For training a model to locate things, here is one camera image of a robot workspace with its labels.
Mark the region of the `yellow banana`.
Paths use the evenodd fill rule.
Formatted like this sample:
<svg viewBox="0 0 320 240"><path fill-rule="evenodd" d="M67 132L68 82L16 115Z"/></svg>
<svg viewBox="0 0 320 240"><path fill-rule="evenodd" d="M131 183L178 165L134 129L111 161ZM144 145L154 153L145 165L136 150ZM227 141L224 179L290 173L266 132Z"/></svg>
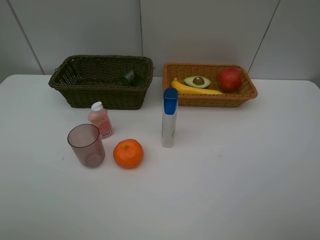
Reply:
<svg viewBox="0 0 320 240"><path fill-rule="evenodd" d="M175 88L179 94L223 95L223 93L218 90L196 88L196 87L191 87L191 86L182 84L177 80L177 78L174 78L174 80L171 82L171 87Z"/></svg>

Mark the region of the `dark green pump bottle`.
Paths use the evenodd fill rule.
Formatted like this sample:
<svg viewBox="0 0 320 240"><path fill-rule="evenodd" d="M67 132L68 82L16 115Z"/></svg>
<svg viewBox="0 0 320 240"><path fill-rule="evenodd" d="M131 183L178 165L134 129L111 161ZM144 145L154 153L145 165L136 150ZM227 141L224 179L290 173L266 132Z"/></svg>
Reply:
<svg viewBox="0 0 320 240"><path fill-rule="evenodd" d="M134 70L125 72L119 80L126 87L142 87L145 84L143 77Z"/></svg>

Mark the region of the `halved avocado with pit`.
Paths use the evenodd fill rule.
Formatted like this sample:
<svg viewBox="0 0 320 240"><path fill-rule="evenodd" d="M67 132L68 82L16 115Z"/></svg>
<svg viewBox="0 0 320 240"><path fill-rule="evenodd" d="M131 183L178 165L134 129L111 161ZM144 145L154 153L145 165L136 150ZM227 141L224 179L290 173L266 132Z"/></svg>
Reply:
<svg viewBox="0 0 320 240"><path fill-rule="evenodd" d="M203 76L190 76L183 80L184 84L199 89L206 89L211 85L211 81Z"/></svg>

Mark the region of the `red apple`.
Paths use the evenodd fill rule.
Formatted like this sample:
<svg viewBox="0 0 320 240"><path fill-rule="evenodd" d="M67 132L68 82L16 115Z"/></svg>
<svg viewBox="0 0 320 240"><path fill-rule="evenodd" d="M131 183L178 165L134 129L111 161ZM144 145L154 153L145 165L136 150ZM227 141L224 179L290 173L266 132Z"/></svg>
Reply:
<svg viewBox="0 0 320 240"><path fill-rule="evenodd" d="M220 88L225 92L235 92L242 85L241 70L237 67L224 68L218 74Z"/></svg>

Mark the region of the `white tube blue cap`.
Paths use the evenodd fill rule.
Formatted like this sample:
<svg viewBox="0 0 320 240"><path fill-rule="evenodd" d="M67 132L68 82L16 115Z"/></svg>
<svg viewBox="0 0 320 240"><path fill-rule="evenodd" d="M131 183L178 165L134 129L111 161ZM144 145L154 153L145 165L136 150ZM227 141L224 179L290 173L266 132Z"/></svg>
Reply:
<svg viewBox="0 0 320 240"><path fill-rule="evenodd" d="M175 141L176 119L178 110L178 91L168 87L163 92L161 145L171 148Z"/></svg>

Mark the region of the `orange tangerine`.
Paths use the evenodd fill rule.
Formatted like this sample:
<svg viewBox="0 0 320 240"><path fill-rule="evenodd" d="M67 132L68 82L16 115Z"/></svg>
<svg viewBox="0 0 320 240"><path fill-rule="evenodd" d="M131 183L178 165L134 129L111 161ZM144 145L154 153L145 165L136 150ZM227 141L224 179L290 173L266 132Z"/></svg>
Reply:
<svg viewBox="0 0 320 240"><path fill-rule="evenodd" d="M133 169L142 163L144 149L137 140L125 139L120 141L113 149L113 159L119 167Z"/></svg>

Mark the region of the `orange wicker basket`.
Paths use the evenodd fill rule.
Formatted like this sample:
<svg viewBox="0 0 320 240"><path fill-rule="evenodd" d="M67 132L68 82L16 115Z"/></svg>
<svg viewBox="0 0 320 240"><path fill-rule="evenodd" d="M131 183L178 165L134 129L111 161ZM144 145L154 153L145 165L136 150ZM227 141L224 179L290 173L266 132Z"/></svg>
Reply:
<svg viewBox="0 0 320 240"><path fill-rule="evenodd" d="M242 84L235 92L225 92L220 87L218 75L228 67L240 70ZM183 83L185 78L192 76L206 77L211 81L208 89L217 90L223 94L179 94L178 104L180 106L236 108L258 96L257 89L247 72L236 64L167 63L163 67L163 89L171 87L173 80Z"/></svg>

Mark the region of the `pink bottle white cap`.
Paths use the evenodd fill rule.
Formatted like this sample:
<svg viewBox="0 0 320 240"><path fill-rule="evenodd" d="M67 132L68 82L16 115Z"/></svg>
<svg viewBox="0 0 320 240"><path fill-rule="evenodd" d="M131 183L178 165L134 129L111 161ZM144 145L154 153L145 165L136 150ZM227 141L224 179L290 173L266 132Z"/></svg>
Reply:
<svg viewBox="0 0 320 240"><path fill-rule="evenodd" d="M88 120L98 128L102 139L109 138L113 135L114 131L108 116L108 111L103 107L101 101L95 102L91 106Z"/></svg>

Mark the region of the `translucent pink plastic cup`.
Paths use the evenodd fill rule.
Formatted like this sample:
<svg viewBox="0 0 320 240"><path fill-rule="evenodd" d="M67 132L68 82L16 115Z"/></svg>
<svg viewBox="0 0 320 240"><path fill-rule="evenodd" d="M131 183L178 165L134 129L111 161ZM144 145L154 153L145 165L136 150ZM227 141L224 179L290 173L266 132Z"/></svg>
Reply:
<svg viewBox="0 0 320 240"><path fill-rule="evenodd" d="M97 168L103 163L105 149L95 125L86 123L74 127L68 133L67 142L83 166Z"/></svg>

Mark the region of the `dark green wicker basket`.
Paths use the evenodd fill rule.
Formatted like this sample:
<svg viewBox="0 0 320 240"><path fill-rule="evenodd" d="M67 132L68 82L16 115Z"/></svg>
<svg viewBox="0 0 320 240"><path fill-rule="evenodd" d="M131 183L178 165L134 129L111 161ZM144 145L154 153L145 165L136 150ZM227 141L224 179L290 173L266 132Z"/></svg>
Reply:
<svg viewBox="0 0 320 240"><path fill-rule="evenodd" d="M55 69L48 84L73 108L88 109L102 102L108 110L138 110L153 79L153 61L125 55L72 55ZM120 77L133 70L145 81L123 86Z"/></svg>

